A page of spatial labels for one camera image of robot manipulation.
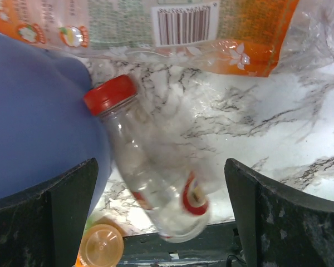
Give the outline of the red cap clear bottle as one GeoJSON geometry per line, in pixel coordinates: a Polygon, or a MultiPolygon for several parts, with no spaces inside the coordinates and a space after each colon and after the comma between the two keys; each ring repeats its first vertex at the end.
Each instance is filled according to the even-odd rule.
{"type": "Polygon", "coordinates": [[[170,243],[198,236],[210,218],[203,171],[153,121],[133,80],[118,76],[83,100],[106,127],[115,165],[159,235],[170,243]]]}

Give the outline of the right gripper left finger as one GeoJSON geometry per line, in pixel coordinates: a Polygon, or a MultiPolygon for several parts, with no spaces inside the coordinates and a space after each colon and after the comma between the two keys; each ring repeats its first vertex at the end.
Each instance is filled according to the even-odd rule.
{"type": "Polygon", "coordinates": [[[97,176],[89,159],[0,199],[0,266],[73,266],[97,176]]]}

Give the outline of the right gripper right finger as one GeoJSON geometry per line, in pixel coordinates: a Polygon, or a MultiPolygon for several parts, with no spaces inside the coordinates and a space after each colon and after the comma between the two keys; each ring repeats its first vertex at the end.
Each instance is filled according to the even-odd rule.
{"type": "Polygon", "coordinates": [[[224,174],[248,266],[334,266],[334,201],[235,159],[226,160],[224,174]]]}

